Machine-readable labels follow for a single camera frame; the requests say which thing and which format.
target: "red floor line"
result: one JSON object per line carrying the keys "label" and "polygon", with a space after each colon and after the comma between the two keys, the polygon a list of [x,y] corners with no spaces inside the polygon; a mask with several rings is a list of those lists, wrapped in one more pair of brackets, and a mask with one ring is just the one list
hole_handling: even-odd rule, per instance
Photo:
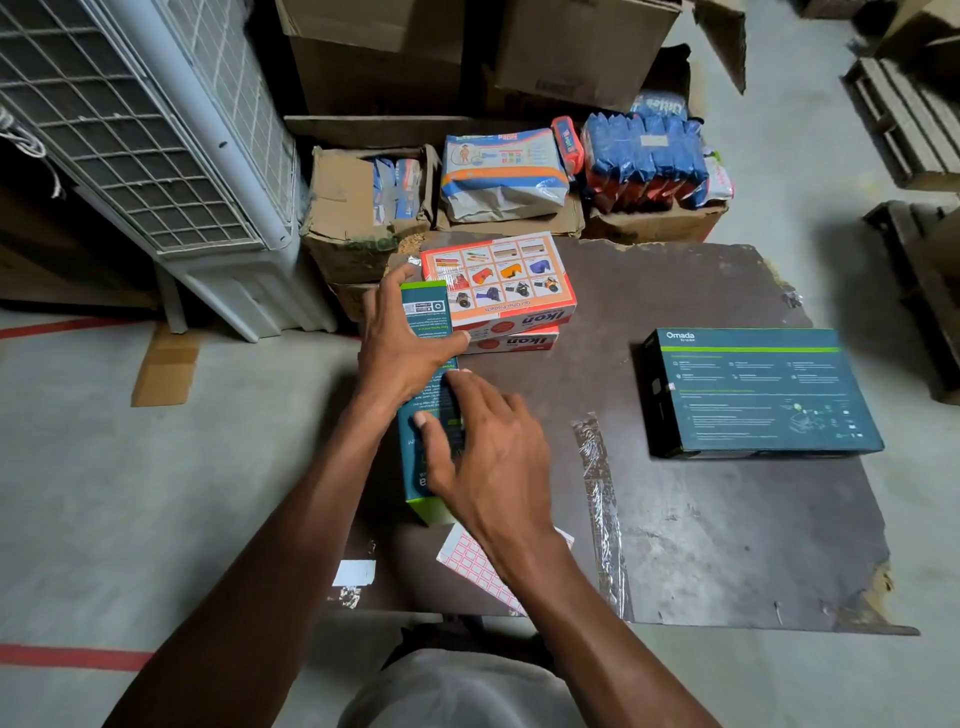
{"label": "red floor line", "polygon": [[36,336],[41,333],[57,333],[58,331],[74,331],[78,328],[117,327],[124,324],[139,324],[141,321],[140,319],[102,319],[98,317],[68,319],[67,321],[55,321],[51,324],[0,328],[0,339],[15,339],[20,336]]}
{"label": "red floor line", "polygon": [[114,672],[139,672],[153,652],[92,647],[43,647],[0,643],[0,666],[75,667]]}

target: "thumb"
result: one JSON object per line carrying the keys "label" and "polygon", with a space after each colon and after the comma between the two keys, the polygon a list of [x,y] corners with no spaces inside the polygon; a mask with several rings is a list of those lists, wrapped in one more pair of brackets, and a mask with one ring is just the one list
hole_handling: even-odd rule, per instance
{"label": "thumb", "polygon": [[414,424],[420,428],[420,437],[423,438],[426,484],[431,491],[444,497],[453,488],[456,474],[444,426],[429,412],[422,411],[414,414]]}
{"label": "thumb", "polygon": [[430,339],[430,341],[437,353],[437,360],[446,361],[467,350],[470,335],[467,331],[454,331],[443,339]]}

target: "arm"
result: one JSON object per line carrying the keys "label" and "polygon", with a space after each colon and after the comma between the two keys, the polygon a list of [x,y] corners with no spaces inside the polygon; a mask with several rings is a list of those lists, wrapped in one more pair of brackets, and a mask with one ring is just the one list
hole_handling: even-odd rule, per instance
{"label": "arm", "polygon": [[588,725],[718,728],[593,589],[550,521],[550,453],[518,395],[467,371],[447,375],[467,449],[459,467],[437,420],[418,412],[427,480],[523,603]]}
{"label": "arm", "polygon": [[397,408],[469,341],[419,339],[404,266],[365,300],[360,384],[323,452],[107,719],[120,726],[273,725],[343,555],[373,456]]}

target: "teal product box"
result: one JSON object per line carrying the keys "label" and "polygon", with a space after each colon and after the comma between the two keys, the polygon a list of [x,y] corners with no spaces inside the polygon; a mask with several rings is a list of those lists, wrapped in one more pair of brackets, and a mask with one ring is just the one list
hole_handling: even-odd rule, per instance
{"label": "teal product box", "polygon": [[636,358],[659,457],[883,450],[833,329],[658,328]]}
{"label": "teal product box", "polygon": [[[417,336],[443,338],[453,333],[445,281],[403,283],[400,285],[400,293],[407,323]],[[446,510],[444,502],[434,496],[426,486],[423,440],[413,417],[421,410],[432,413],[444,426],[453,456],[456,457],[463,451],[464,428],[460,419],[460,408],[444,378],[447,371],[456,368],[457,357],[454,356],[434,373],[422,392],[403,404],[396,413],[400,430],[404,496],[410,507],[428,525],[451,523],[454,519]]]}

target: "hand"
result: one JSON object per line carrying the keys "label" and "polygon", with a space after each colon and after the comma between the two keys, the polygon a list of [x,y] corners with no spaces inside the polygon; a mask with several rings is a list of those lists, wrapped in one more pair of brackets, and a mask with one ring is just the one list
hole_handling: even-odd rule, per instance
{"label": "hand", "polygon": [[385,276],[375,291],[364,294],[358,397],[389,407],[391,416],[426,386],[447,359],[466,351],[470,343],[465,331],[454,331],[443,339],[421,339],[410,329],[400,284],[416,272],[417,266],[406,263]]}
{"label": "hand", "polygon": [[501,395],[470,371],[446,376],[460,403],[467,448],[454,465],[437,418],[414,415],[427,485],[502,574],[516,558],[558,537],[550,519],[550,448],[520,395]]}

